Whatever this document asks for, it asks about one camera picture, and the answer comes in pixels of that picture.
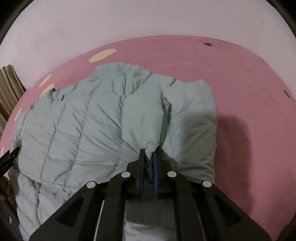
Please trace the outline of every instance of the yellow oval spot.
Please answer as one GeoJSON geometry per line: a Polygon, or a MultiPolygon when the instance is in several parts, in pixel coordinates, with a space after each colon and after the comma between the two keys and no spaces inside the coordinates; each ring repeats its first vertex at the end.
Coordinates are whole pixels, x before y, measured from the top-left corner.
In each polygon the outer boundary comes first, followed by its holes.
{"type": "Polygon", "coordinates": [[[22,111],[22,108],[19,109],[19,111],[17,112],[17,115],[15,116],[15,121],[17,120],[18,115],[20,114],[20,112],[22,111]]]}
{"type": "Polygon", "coordinates": [[[114,54],[115,52],[116,52],[116,49],[107,49],[107,50],[104,50],[104,51],[99,52],[99,53],[95,54],[94,56],[92,56],[89,59],[89,62],[90,63],[97,62],[99,60],[102,60],[102,59],[110,56],[111,54],[114,54]]]}
{"type": "Polygon", "coordinates": [[[52,75],[52,74],[47,75],[47,76],[45,77],[45,79],[42,80],[41,84],[39,85],[39,88],[40,88],[42,85],[44,85],[44,84],[46,83],[46,81],[49,80],[49,78],[51,77],[51,75],[52,75]]]}
{"type": "Polygon", "coordinates": [[[42,95],[44,95],[46,92],[48,92],[49,90],[51,90],[51,89],[53,89],[53,88],[54,88],[54,84],[51,84],[51,85],[47,86],[47,88],[46,88],[44,91],[42,91],[42,93],[41,93],[41,95],[39,96],[39,98],[40,98],[42,95]]]}

